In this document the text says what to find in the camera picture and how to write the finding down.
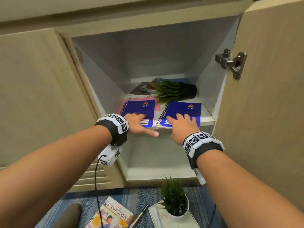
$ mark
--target open cabinet door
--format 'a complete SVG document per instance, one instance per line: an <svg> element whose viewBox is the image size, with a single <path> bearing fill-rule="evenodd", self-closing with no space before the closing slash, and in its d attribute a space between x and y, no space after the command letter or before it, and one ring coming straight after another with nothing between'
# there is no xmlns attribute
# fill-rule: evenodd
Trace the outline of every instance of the open cabinet door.
<svg viewBox="0 0 304 228"><path fill-rule="evenodd" d="M96 122L72 58L54 29L1 35L0 68L0 170ZM123 187L116 166L99 174L99 189ZM73 189L93 190L91 171L83 178L81 187Z"/></svg>
<svg viewBox="0 0 304 228"><path fill-rule="evenodd" d="M263 0L242 16L215 137L225 153L304 210L304 0Z"/></svg>

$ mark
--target shoe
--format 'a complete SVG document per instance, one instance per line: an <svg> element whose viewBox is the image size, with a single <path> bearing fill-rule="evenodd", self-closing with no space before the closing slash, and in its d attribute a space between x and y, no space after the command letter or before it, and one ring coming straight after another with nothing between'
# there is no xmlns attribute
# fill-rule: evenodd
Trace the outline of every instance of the shoe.
<svg viewBox="0 0 304 228"><path fill-rule="evenodd" d="M81 205L73 203L69 205L55 221L53 228L78 228L81 217Z"/></svg>

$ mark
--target black pot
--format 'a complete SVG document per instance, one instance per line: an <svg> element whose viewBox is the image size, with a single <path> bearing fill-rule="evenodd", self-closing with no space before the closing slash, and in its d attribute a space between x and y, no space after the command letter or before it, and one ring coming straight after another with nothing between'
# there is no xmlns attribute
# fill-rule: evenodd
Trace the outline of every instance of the black pot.
<svg viewBox="0 0 304 228"><path fill-rule="evenodd" d="M179 101L195 98L197 92L195 85L186 84L182 82L179 82L179 84L181 84L181 98L179 99Z"/></svg>

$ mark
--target wire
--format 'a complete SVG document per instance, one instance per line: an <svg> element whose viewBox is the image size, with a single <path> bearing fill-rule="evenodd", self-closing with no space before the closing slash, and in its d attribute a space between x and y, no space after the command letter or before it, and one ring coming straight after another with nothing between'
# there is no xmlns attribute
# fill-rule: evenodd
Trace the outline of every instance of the wire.
<svg viewBox="0 0 304 228"><path fill-rule="evenodd" d="M215 215L215 210L216 210L216 204L214 204L214 210L213 210L213 213L212 213L212 216L211 216L211 220L210 220L210 224L208 225L208 228L210 228L212 222L213 222L213 218L214 218L214 215Z"/></svg>
<svg viewBox="0 0 304 228"><path fill-rule="evenodd" d="M94 183L95 183L95 193L96 193L96 200L97 200L98 212L99 212L99 216L100 216L101 227L103 228L103 222L102 222L102 217L101 217L101 212L100 212L100 204L99 204L98 193L97 193L97 184L96 184L97 166L98 166L98 163L99 163L101 157L102 157L102 156L100 156L100 158L98 159L98 161L97 161L97 163L96 163L95 174L94 174Z"/></svg>

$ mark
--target carpet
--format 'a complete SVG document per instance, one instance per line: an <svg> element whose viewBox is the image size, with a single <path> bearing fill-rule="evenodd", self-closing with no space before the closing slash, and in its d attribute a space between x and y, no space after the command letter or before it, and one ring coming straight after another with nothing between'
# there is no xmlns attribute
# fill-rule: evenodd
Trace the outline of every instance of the carpet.
<svg viewBox="0 0 304 228"><path fill-rule="evenodd" d="M212 201L206 187L185 187L185 192L189 198L189 210L197 220L201 228L207 228L214 210ZM84 227L97 212L96 195L102 204L104 200L111 196L124 207L139 214L145 205L155 204L160 201L158 188L120 188L112 190L100 190L90 192L68 193L61 198L41 219L35 228L51 228L53 222L58 218L60 213L70 204L79 203L82 205L82 216L79 228ZM223 226L222 219L216 210L211 228ZM136 228L154 228L149 213L144 214Z"/></svg>

